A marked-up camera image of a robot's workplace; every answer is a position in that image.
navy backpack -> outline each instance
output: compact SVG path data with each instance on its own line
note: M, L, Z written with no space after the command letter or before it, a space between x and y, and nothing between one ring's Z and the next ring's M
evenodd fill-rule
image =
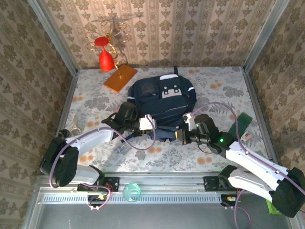
M176 127L185 125L183 114L193 111L197 100L192 83L178 75L174 67L174 74L136 81L128 91L127 101L137 106L141 117L149 114L156 120L156 140L165 142L176 139Z

floral tablecloth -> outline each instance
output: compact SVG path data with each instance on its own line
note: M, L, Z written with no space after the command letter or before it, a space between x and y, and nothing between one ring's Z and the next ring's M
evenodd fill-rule
M99 69L80 70L66 128L72 128L75 114L79 116L78 126L82 131L94 128L127 100L128 89L135 81L173 73L173 68L139 68L137 70L137 74L120 93L115 93L103 85L114 70L108 73ZM178 71L179 75L188 78L195 87L197 94L195 109L205 103L218 101L233 107L237 114L245 112L251 116L253 121L247 130L253 134L253 137L247 141L247 146L267 158L240 67L179 67ZM228 131L234 123L233 115L225 107L212 105L204 108L202 112L213 118L220 131ZM152 143L147 136L136 137L129 141L141 148ZM228 164L234 163L221 156L201 152L195 143L183 146L179 140L166 143L157 142L148 151L137 151L125 143L121 143L117 138L91 149L80 157L79 164L86 166L92 164L104 172L194 172L220 171Z

white cable connector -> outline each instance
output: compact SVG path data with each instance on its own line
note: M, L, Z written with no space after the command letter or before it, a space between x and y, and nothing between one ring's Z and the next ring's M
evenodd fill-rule
M243 136L241 137L241 140L243 142L246 142L248 141L253 135L249 132L249 131L246 131L244 132Z
M99 206L96 206L96 207L95 207L95 206L89 206L89 207L90 207L90 210L91 210L91 211L93 211L94 209L95 209L95 210L100 210L100 207L99 207Z
M185 123L189 125L189 131L192 131L197 128L195 123L195 116L192 115L192 112L186 113L183 116L187 118Z
M145 115L144 118L140 118L139 122L140 122L139 130L151 130L153 128L156 128L157 126L156 120L154 120L150 114Z

metal corner post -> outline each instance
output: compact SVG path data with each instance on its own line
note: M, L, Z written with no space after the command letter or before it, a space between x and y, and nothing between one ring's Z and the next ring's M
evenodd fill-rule
M75 91L75 88L76 88L77 80L78 80L78 75L76 75L72 78L70 88L69 88L69 91L68 91L68 94L67 94L67 97L66 97L66 102L65 102L65 105L63 107L63 110L62 110L62 113L61 113L61 118L60 118L60 121L58 123L57 130L56 130L56 136L57 136L57 134L60 130L65 128L67 118L68 118L68 114L69 114L69 110L70 110L70 106L71 106L73 95L74 95L74 91Z
M263 113L261 111L260 105L258 103L256 94L255 94L255 90L254 90L254 86L252 84L251 77L250 77L249 73L245 72L245 71L243 72L243 75L244 75L244 80L246 82L247 89L248 89L248 92L250 95L250 99L251 99L251 102L253 105L257 123L258 123L258 126L262 133L262 138L263 138L263 141L264 141L264 144L266 147L267 154L269 156L269 159L272 159L273 162L278 164L278 160L277 160L275 151L273 149L270 135L268 133L268 129L267 129L266 123L264 121Z
M282 13L284 12L284 9L288 5L288 3L289 0L276 0L260 34L258 35L244 63L244 69L246 72L250 72L252 66L254 65L267 40L269 39L273 29L275 28L278 20L282 16Z
M58 51L62 60L66 64L67 68L69 69L71 75L73 77L75 77L77 74L76 65L74 64L72 58L70 57L68 50L66 49L64 43L62 42L61 37L58 34L57 30L55 29L55 27L53 25L53 21L50 19L44 6L42 5L42 2L40 0L29 0L29 4L33 8L34 12L36 13L39 21L41 22L43 28L45 29L48 36L50 37L56 50Z

clear plastic cup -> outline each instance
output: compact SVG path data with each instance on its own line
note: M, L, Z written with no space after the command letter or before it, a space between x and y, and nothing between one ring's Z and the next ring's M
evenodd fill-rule
M128 202L136 202L141 197L141 189L140 186L138 186L135 183L130 183L125 186L123 190L123 196L124 199Z

